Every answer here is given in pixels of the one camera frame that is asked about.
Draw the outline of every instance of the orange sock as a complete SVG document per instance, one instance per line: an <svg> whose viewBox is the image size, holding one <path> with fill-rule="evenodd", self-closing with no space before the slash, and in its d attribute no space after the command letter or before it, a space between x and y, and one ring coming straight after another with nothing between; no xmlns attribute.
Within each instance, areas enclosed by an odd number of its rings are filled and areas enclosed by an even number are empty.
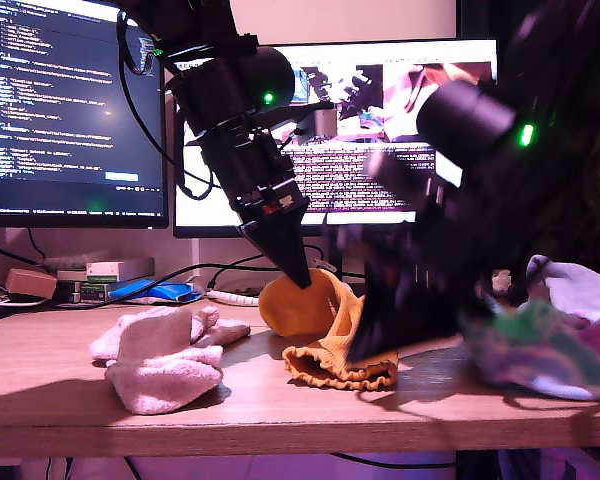
<svg viewBox="0 0 600 480"><path fill-rule="evenodd" d="M321 338L305 347L282 352L294 379L318 387L376 390L396 382L398 353L378 355L356 364L346 361L364 297L325 270L311 270L312 285L304 290L289 278L269 284L260 294L260 314L280 336L315 334Z"/></svg>

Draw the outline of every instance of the green led light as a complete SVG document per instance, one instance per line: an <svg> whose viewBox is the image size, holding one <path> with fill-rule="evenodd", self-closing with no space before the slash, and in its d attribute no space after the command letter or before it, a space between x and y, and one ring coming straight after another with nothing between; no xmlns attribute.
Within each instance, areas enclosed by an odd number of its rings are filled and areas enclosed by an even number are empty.
<svg viewBox="0 0 600 480"><path fill-rule="evenodd" d="M520 145L523 147L528 147L531 145L531 140L533 140L533 131L535 128L533 125L527 124L522 129L522 136L520 137Z"/></svg>

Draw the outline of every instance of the colorful sock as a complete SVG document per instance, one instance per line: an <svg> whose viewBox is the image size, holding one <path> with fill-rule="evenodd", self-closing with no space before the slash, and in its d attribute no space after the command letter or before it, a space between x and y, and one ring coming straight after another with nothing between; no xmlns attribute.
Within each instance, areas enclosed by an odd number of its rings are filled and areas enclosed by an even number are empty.
<svg viewBox="0 0 600 480"><path fill-rule="evenodd" d="M528 274L544 261L534 256ZM559 398L600 399L600 275L549 262L529 297L493 323L462 321L465 345L485 379Z"/></svg>

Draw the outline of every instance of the image on screen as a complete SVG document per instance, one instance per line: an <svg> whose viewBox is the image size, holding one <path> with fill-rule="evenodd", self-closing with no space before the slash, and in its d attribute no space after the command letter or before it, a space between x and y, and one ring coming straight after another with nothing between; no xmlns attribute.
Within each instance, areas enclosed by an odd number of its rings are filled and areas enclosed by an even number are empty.
<svg viewBox="0 0 600 480"><path fill-rule="evenodd" d="M330 101L336 105L336 134L299 145L292 137L284 151L294 163L300 190L311 199L303 225L387 224L412 221L412 209L363 174L374 149L392 149L410 168L430 170L459 185L461 170L426 144L416 118L429 96L445 83L473 84L495 79L494 40L314 44L276 46L290 61L296 79L292 104ZM296 125L272 131L287 143ZM205 176L200 148L185 130L185 168ZM204 185L187 179L194 193ZM222 191L202 202L176 192L176 235L213 235L234 227L239 217Z"/></svg>
<svg viewBox="0 0 600 480"><path fill-rule="evenodd" d="M166 226L163 159L120 83L117 12L78 0L0 0L1 225ZM151 39L131 25L127 41L143 65ZM127 79L160 142L158 63Z"/></svg>

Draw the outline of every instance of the cloth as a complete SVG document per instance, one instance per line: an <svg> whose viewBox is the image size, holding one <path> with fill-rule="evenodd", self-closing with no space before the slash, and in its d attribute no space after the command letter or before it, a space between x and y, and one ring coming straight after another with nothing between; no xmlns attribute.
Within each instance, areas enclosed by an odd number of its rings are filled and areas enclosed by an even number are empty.
<svg viewBox="0 0 600 480"><path fill-rule="evenodd" d="M527 274L546 260L534 256ZM549 261L529 301L494 322L462 320L465 345L485 379L565 399L600 399L600 275Z"/></svg>
<svg viewBox="0 0 600 480"><path fill-rule="evenodd" d="M178 410L217 386L223 378L221 345L249 333L243 322L220 319L215 307L196 315L156 307L123 315L90 351L95 360L108 360L105 378L128 411L156 415Z"/></svg>
<svg viewBox="0 0 600 480"><path fill-rule="evenodd" d="M346 362L364 298L356 297L330 272L312 269L310 273L312 284L304 290L283 277L267 285L260 294L260 314L276 334L312 334L318 339L282 352L291 376L309 385L338 389L377 390L395 383L395 351L353 365Z"/></svg>
<svg viewBox="0 0 600 480"><path fill-rule="evenodd" d="M249 335L251 332L251 327L244 322L221 319L216 307L204 307L196 314L192 314L186 308L155 307L137 315L122 315L113 327L89 346L91 357L96 362L115 360L120 347L120 336L129 323L142 318L171 315L174 312L178 312L177 315L183 315L189 319L191 324L190 343L196 347L228 345Z"/></svg>

